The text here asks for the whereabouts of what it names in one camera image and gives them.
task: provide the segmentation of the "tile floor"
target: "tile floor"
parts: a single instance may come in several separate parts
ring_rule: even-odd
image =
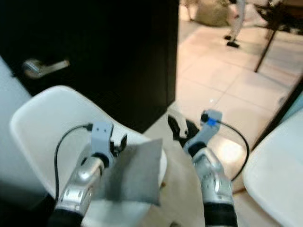
[[[180,20],[186,23],[179,27],[176,101],[145,135],[153,139],[163,138],[164,149],[169,150],[168,153],[174,151],[173,163],[188,167],[188,161],[181,159],[184,157],[179,144],[172,141],[167,114],[178,116],[184,126],[184,118],[199,123],[203,110],[220,110],[223,121],[238,128],[252,146],[280,107],[280,99],[288,94],[302,73],[303,36],[278,32],[259,73],[254,73],[265,47],[265,29],[244,28],[238,36],[241,48],[234,49],[225,46],[223,40],[228,27],[197,24],[189,27],[185,12],[180,9]],[[220,129],[220,134],[242,143],[227,129]],[[234,200],[239,226],[279,226],[247,192],[236,194]],[[151,217],[159,220],[163,215],[157,209],[151,213]],[[185,226],[196,226],[189,225],[181,214],[174,218]],[[195,223],[203,224],[199,219]]]

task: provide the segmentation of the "black door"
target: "black door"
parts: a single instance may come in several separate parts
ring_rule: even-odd
[[[0,1],[0,55],[32,95],[70,86],[140,132],[174,100],[177,29],[170,0]],[[30,79],[27,59],[70,66]]]

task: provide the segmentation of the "black cable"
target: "black cable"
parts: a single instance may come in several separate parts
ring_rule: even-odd
[[[88,124],[78,125],[78,126],[75,126],[71,129],[69,129],[66,133],[64,133],[64,135],[61,137],[60,141],[57,144],[55,154],[54,154],[54,160],[53,160],[53,165],[54,165],[54,170],[55,170],[55,201],[56,202],[59,200],[59,173],[58,173],[57,158],[58,158],[58,151],[59,151],[60,145],[68,134],[70,134],[72,131],[74,131],[76,129],[82,129],[82,128],[87,129],[88,131],[91,131],[92,124],[88,123]]]
[[[234,130],[239,136],[242,137],[242,139],[244,140],[245,145],[246,145],[246,157],[245,157],[245,160],[244,160],[244,162],[243,162],[243,164],[242,164],[242,166],[241,166],[241,169],[240,169],[240,170],[238,171],[238,173],[232,178],[232,181],[234,181],[234,180],[240,175],[240,173],[242,173],[243,168],[245,167],[245,165],[246,165],[246,163],[247,163],[247,161],[248,161],[248,158],[249,158],[249,156],[250,156],[250,146],[248,145],[248,142],[246,141],[245,137],[244,137],[237,129],[235,129],[235,128],[232,127],[231,125],[226,124],[226,123],[224,123],[224,122],[222,122],[222,121],[217,120],[216,122],[219,123],[219,124],[222,124],[222,125],[224,125],[224,126],[226,126],[226,127],[228,127],[228,128],[230,128],[230,129],[232,129],[232,130]]]

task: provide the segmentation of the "gray towel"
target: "gray towel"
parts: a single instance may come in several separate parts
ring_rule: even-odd
[[[162,140],[127,146],[101,177],[98,199],[159,203]]]

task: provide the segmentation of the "silver door handle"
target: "silver door handle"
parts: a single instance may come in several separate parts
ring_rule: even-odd
[[[52,72],[64,69],[70,65],[68,60],[63,60],[52,65],[44,65],[37,59],[28,59],[23,63],[25,75],[32,79],[41,78]]]

